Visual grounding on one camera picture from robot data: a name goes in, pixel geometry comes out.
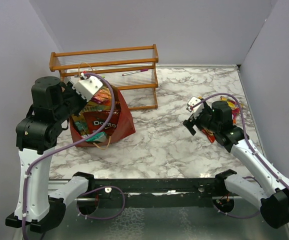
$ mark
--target white marble surface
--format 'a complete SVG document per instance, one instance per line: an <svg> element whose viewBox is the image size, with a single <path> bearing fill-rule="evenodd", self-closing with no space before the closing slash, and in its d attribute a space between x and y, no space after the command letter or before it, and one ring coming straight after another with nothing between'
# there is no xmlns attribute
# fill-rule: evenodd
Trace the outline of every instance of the white marble surface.
<svg viewBox="0 0 289 240"><path fill-rule="evenodd" d="M247 133L258 148L259 140L236 69L157 69L158 109L132 112L136 133L111 144L107 150L70 148L56 154L50 178L66 179L78 171L96 178L203 178L233 169L242 176L249 171L224 148L211 144L198 132L191 136L182 125L191 115L186 104L192 96L214 93L235 95L244 105ZM219 100L215 97L209 103ZM145 94L128 101L148 101ZM237 125L241 127L238 117ZM57 147L72 142L70 131L61 134Z"/></svg>

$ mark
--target wooden rack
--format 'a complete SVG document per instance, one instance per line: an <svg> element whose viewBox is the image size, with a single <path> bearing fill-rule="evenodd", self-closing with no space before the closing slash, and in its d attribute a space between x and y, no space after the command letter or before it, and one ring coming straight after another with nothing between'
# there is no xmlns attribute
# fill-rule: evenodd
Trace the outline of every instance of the wooden rack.
<svg viewBox="0 0 289 240"><path fill-rule="evenodd" d="M52 52L49 68L52 72L59 71L62 81L77 75L78 68L80 72L99 74L121 90L122 95L127 98L129 109L135 111L158 108L156 95L158 60L157 47L153 44L90 51ZM145 71L123 76L140 70Z"/></svg>

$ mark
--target pink marker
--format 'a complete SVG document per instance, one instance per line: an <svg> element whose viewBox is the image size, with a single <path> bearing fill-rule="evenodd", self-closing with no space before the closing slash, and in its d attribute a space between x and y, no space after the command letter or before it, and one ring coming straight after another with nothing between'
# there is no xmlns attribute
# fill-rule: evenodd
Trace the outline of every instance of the pink marker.
<svg viewBox="0 0 289 240"><path fill-rule="evenodd" d="M141 70L138 70L138 71L131 71L131 72L122 74L122 76L127 76L127 75L131 75L131 74L137 74L137 73L141 73L141 72L146 72L148 70L149 69L141 69Z"/></svg>

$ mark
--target white wall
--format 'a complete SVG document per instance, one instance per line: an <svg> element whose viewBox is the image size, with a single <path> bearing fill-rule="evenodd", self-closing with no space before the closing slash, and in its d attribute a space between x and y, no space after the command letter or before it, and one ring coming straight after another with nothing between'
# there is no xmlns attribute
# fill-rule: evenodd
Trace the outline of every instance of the white wall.
<svg viewBox="0 0 289 240"><path fill-rule="evenodd" d="M289 177L289 0L278 0L241 66L268 159Z"/></svg>
<svg viewBox="0 0 289 240"><path fill-rule="evenodd" d="M34 81L51 74L53 51L58 49L28 0L0 1L0 240L12 239L14 232L5 218L19 192L16 125L32 103Z"/></svg>
<svg viewBox="0 0 289 240"><path fill-rule="evenodd" d="M241 64L276 0L32 0L65 52L157 44L161 64Z"/></svg>

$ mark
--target screw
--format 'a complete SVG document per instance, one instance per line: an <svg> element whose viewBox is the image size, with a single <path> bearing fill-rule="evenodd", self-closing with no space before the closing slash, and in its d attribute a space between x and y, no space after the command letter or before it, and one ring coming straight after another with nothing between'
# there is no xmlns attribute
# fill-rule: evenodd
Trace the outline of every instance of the screw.
<svg viewBox="0 0 289 240"><path fill-rule="evenodd" d="M109 193L111 193L111 187L106 187L105 189L104 189L104 191L107 193L107 194L109 194Z"/></svg>

